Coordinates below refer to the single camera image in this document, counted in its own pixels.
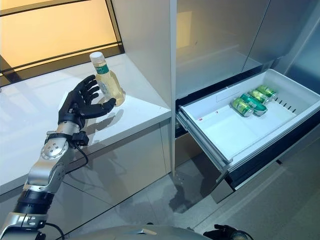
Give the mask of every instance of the window frame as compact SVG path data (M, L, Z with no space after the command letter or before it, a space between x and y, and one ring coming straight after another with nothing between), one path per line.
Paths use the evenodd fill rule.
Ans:
M83 0L81 0L81 1L79 1L79 0L78 1L66 0L65 3L60 3L60 5L61 4L72 4L72 3L77 3L77 2L83 2ZM98 48L105 47L103 49L99 49L99 52L102 52L105 58L115 56L118 54L123 54L125 52L125 49L124 49L121 35L119 32L118 22L116 19L115 10L113 7L112 0L105 0L105 4L107 7L109 16L110 16L111 24L112 24L113 31L114 31L115 38L116 38L116 42L111 42L111 43L107 43L107 44L103 44L103 45L99 45L99 46L80 49L80 50L77 50L74 52L68 52L68 53L64 53L61 55L52 56L52 57L48 57L45 59L40 59L40 60L37 60L34 62L29 62L29 63L23 64L23 65L15 66L15 67L11 67L7 63L7 61L0 55L0 74L2 74L2 75L0 75L0 87L14 84L14 83L17 83L17 82L20 82L20 81L23 81L23 80L26 80L29 78L39 76L39 75L43 75L43 74L51 73L51 72L58 71L61 69L76 66L79 64L88 63L90 61L89 57L88 57L89 54L95 52L96 49L98 49ZM15 12L15 13L33 11L35 9L47 8L47 7L52 7L52 6L56 6L56 5L57 4L46 5L43 7L38 7L38 8L33 8L33 9L25 7L24 10L19 11L19 12ZM45 61L49 61L49 60L53 60L53 61L39 64L41 62L45 62Z

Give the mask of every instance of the white drawer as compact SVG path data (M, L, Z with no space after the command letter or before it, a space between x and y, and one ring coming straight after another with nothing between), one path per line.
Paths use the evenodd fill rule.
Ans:
M267 103L268 111L264 115L242 117L229 106L234 98L262 84L278 93L276 101ZM309 118L313 116L312 123L309 121L305 124L306 131L308 127L316 126L320 122L319 110L320 95L268 69L240 83L179 106L177 119L214 165L227 176L269 147L272 147L271 152L280 154L293 137L296 138L295 141L299 140L303 132L301 126ZM268 159L267 163L278 156L263 155L272 158ZM266 165L259 160L255 160L254 164Z

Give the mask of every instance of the bottle label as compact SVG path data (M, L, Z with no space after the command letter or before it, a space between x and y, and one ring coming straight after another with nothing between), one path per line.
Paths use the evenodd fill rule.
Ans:
M94 68L98 74L106 74L107 72L109 72L107 64L103 66L94 66Z

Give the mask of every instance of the white countertop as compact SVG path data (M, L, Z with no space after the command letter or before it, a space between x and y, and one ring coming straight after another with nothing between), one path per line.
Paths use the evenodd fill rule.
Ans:
M83 129L92 153L170 118L171 110L147 79L121 54L106 59L126 93L109 114L90 119ZM94 74L85 63L2 87L0 92L0 195L22 185L38 160L46 132L55 130L59 105L67 92Z

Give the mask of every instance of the robotic arm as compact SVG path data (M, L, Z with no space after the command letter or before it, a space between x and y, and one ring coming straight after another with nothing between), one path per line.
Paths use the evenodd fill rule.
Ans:
M89 138L81 129L86 119L109 113L116 104L111 98L102 104L91 104L98 97L94 75L86 77L70 91L59 110L56 131L47 132L39 160L31 168L23 191L12 212L0 230L0 240L44 240L38 231L45 226L47 212L58 191L68 166L74 158L74 149L87 146Z

